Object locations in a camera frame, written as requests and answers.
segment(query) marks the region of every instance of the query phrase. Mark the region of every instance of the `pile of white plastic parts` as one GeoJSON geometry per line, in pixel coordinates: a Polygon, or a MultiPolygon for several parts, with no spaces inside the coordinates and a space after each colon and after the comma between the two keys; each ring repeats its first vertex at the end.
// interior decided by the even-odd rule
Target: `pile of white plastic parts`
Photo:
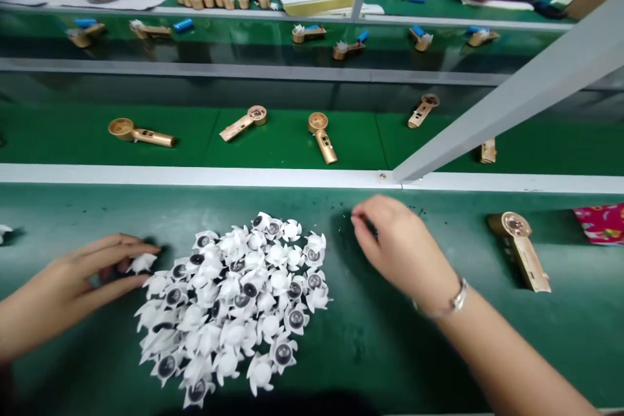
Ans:
{"type": "MultiPolygon", "coordinates": [[[[136,312],[141,364],[154,361],[151,375],[165,385],[181,376],[184,408],[203,406],[215,391],[213,374],[238,378],[241,361],[251,358],[247,379],[253,395],[272,390],[271,377],[296,364],[297,342],[310,316],[325,309],[328,287],[319,268],[326,241],[314,232],[300,240],[301,224],[259,213],[252,228],[232,226],[219,237],[195,235],[190,257],[175,260],[171,270],[157,271],[146,282],[148,301],[136,312]],[[268,353],[258,348],[265,342],[268,353]]],[[[136,258],[130,270],[149,270],[155,257],[136,258]]]]}

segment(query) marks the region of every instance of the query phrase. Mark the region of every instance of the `green conveyor belt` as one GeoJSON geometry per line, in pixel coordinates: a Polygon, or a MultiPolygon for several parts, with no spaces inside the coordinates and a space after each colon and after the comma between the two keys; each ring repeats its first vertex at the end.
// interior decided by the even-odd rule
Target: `green conveyor belt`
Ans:
{"type": "MultiPolygon", "coordinates": [[[[275,396],[338,388],[362,393],[382,413],[486,411],[452,347],[360,253],[349,212],[371,194],[309,188],[2,185],[1,221],[20,234],[0,247],[0,298],[52,258],[109,233],[128,232],[165,245],[156,267],[168,268],[174,258],[188,254],[195,232],[223,232],[263,210],[326,234],[324,270],[335,299],[298,340],[297,366],[274,378],[275,396]]],[[[569,210],[621,200],[406,190],[391,195],[421,215],[460,274],[593,404],[624,406],[624,250],[589,245],[569,210]],[[485,216],[505,210],[519,211],[531,223],[552,294],[524,289],[503,245],[489,233],[485,216]]],[[[19,360],[14,371],[24,414],[177,414],[173,411],[183,401],[177,384],[161,390],[149,376],[151,366],[138,366],[140,336],[132,315],[143,301],[144,293],[134,292],[19,360]]],[[[227,380],[207,404],[250,395],[241,377],[227,380]]]]}

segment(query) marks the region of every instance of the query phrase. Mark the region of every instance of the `hand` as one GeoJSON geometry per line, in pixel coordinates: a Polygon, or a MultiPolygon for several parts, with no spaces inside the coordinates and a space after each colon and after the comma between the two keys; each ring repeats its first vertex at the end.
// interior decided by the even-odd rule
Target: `hand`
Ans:
{"type": "Polygon", "coordinates": [[[20,357],[77,324],[110,301],[143,286],[148,275],[129,276],[94,289],[89,277],[106,280],[131,258],[160,249],[119,234],[58,258],[0,302],[0,365],[20,357]]]}
{"type": "Polygon", "coordinates": [[[460,289],[455,271],[423,221],[405,205],[376,195],[353,209],[357,241],[385,279],[425,312],[446,309],[460,289]],[[374,238],[365,220],[377,229],[374,238]]]}

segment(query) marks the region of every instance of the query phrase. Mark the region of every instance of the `silver bracelet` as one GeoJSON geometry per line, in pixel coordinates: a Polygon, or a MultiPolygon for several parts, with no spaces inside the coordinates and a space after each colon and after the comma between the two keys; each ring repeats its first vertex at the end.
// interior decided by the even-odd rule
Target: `silver bracelet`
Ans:
{"type": "MultiPolygon", "coordinates": [[[[457,293],[457,295],[450,301],[450,307],[448,309],[441,309],[439,311],[435,311],[433,313],[427,314],[422,312],[423,315],[427,316],[429,319],[437,320],[446,317],[455,312],[459,312],[463,309],[463,305],[466,302],[466,296],[468,294],[468,281],[465,278],[460,278],[461,289],[457,293]]],[[[419,311],[418,304],[416,301],[413,301],[414,308],[419,311]]]]}

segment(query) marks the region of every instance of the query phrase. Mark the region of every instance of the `white plastic component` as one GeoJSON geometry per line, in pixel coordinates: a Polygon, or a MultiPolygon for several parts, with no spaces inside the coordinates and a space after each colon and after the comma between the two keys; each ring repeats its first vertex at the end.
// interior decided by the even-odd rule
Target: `white plastic component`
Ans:
{"type": "Polygon", "coordinates": [[[151,272],[151,266],[153,265],[156,258],[156,255],[143,253],[132,260],[132,263],[125,272],[128,273],[130,271],[133,271],[135,274],[139,274],[143,271],[151,272]]]}

